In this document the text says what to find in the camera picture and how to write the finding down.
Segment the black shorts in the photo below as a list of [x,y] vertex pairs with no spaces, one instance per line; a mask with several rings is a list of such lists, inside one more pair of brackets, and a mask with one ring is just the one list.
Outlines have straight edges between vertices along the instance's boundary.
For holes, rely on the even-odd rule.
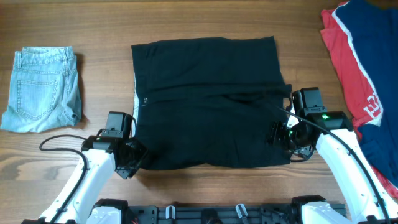
[[146,170],[209,164],[281,166],[290,157],[268,143],[291,86],[273,37],[163,40],[131,47],[136,138]]

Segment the red and navy shirt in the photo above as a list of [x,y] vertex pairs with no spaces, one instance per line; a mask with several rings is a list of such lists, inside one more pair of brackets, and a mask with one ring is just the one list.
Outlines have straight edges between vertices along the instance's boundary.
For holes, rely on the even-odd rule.
[[360,148],[397,197],[397,8],[347,1],[321,12],[320,31],[343,87]]

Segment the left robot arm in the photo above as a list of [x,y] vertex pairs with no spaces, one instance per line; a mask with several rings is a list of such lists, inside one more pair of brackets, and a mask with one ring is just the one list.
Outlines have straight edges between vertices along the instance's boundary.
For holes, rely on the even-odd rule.
[[136,126],[133,116],[110,112],[105,128],[83,139],[75,170],[35,223],[134,223],[127,201],[98,195],[113,174],[129,179],[147,157],[147,148],[131,136]]

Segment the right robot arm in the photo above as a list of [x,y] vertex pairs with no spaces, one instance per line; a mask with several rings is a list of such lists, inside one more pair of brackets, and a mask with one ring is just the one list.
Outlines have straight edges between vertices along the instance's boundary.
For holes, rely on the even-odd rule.
[[319,195],[292,199],[290,223],[397,223],[397,203],[384,190],[359,147],[351,121],[342,111],[328,111],[318,88],[289,96],[287,121],[274,123],[268,144],[304,162],[317,151],[327,163],[348,206],[350,218]]

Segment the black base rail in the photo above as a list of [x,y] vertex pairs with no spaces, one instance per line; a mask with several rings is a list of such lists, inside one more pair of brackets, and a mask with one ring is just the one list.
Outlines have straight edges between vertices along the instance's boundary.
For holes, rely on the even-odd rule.
[[290,203],[260,206],[167,207],[130,206],[125,200],[101,199],[95,203],[87,223],[126,224],[206,224],[206,223],[303,223],[302,207],[310,202],[324,202],[319,195],[296,197]]

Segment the folded light blue denim shorts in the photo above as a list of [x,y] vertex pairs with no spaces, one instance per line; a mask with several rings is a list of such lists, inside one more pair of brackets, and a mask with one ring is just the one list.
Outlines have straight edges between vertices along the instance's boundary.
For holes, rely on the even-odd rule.
[[40,133],[81,120],[77,57],[73,47],[23,47],[15,52],[1,129]]

